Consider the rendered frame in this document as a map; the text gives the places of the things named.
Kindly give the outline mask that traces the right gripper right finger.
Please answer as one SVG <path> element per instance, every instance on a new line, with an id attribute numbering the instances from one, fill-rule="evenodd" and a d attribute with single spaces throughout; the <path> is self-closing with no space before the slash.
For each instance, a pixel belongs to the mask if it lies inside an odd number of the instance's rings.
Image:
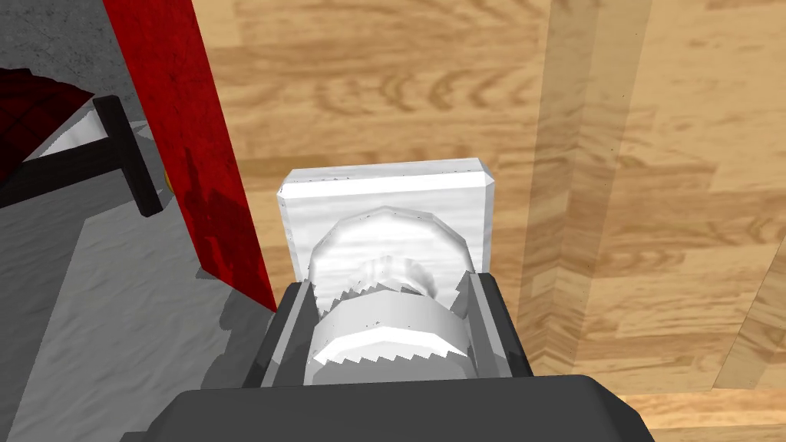
<path id="1" fill-rule="evenodd" d="M 532 377 L 504 298 L 489 273 L 465 273 L 453 310 L 463 315 L 478 378 Z"/>

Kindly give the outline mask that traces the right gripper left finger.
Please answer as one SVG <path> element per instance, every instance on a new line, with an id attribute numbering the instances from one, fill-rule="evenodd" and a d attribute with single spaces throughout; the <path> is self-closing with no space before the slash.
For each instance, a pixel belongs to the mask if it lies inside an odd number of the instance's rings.
<path id="1" fill-rule="evenodd" d="M 294 282 L 266 330 L 244 388 L 303 386 L 314 329 L 320 314 L 312 283 Z"/>

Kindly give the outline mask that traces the white door knob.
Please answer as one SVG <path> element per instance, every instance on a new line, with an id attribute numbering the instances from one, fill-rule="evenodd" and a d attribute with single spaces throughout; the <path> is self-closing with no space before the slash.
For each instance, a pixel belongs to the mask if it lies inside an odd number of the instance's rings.
<path id="1" fill-rule="evenodd" d="M 319 315 L 305 384 L 477 376 L 465 284 L 489 268 L 494 206 L 479 159 L 297 169 L 277 198 Z"/>

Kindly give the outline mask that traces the bed with dark frame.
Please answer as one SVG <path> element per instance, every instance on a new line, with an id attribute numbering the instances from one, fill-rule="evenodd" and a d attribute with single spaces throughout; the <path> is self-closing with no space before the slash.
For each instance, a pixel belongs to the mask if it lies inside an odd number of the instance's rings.
<path id="1" fill-rule="evenodd" d="M 148 124 L 118 96 L 0 68 L 0 208 L 122 170 L 140 214 L 161 212 L 138 137 L 151 139 Z"/>

